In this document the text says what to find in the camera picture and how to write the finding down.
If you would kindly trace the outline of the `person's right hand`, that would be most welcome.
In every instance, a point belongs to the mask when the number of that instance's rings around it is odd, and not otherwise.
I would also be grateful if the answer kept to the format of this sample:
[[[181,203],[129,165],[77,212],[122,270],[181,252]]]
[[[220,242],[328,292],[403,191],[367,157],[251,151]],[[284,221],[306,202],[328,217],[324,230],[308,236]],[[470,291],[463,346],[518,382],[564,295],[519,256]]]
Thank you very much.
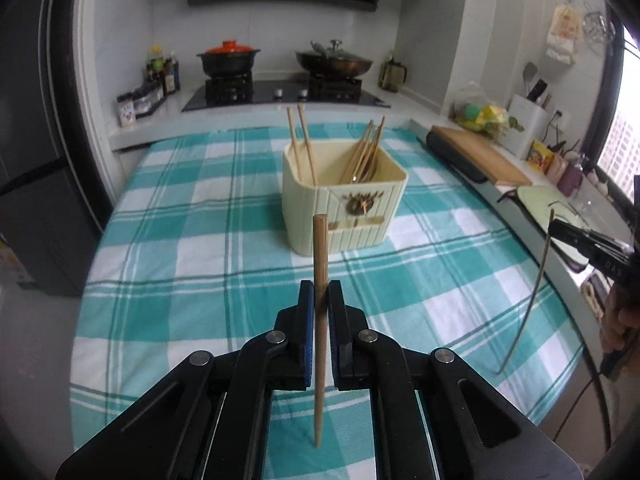
[[[631,292],[615,283],[605,300],[600,341],[603,351],[622,351],[626,347],[628,330],[639,328],[639,305]]]

